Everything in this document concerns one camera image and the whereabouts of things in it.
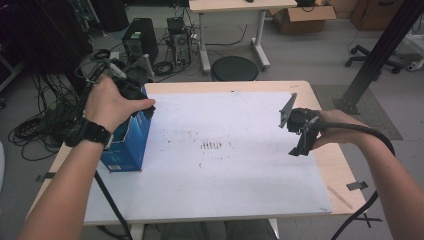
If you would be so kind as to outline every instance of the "watch strap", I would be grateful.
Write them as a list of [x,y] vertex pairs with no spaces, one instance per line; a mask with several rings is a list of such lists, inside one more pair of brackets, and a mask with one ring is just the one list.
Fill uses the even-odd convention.
[[106,128],[86,118],[80,118],[75,122],[74,127],[69,131],[66,145],[75,147],[82,140],[102,143],[105,148],[109,148],[113,135]]

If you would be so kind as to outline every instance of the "cardboard box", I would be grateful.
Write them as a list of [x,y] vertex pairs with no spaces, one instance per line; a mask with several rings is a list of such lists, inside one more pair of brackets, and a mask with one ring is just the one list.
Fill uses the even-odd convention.
[[383,31],[403,4],[403,0],[359,0],[351,22],[361,31]]
[[273,23],[280,33],[313,33],[324,29],[325,21],[336,19],[333,6],[288,8],[274,14]]
[[334,7],[337,19],[349,19],[358,1],[359,0],[328,0],[328,4]]
[[140,111],[115,130],[110,148],[100,157],[109,171],[141,171],[150,123]]

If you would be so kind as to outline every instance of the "round stool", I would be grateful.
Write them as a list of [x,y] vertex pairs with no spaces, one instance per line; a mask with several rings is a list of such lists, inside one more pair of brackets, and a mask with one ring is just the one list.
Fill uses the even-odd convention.
[[256,64],[238,56],[220,58],[211,68],[212,79],[216,81],[254,81],[258,75]]

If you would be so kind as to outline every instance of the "forearm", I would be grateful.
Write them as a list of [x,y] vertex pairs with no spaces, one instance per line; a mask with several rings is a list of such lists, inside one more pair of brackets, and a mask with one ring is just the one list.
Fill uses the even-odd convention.
[[40,198],[19,239],[78,239],[103,145],[81,141]]
[[356,145],[368,161],[393,238],[422,239],[422,188],[379,139],[364,136]]

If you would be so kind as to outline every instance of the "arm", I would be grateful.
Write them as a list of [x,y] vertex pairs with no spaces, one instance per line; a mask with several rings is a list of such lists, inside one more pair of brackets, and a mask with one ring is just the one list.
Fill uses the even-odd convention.
[[[322,111],[321,120],[364,125],[341,111]],[[355,144],[367,159],[394,239],[424,236],[424,191],[378,138],[353,130],[326,129],[314,148],[327,143]]]
[[[123,98],[112,79],[102,76],[93,87],[85,117],[113,132],[128,116],[154,100]],[[101,143],[81,141],[28,216],[18,239],[79,239],[94,173],[103,152]]]

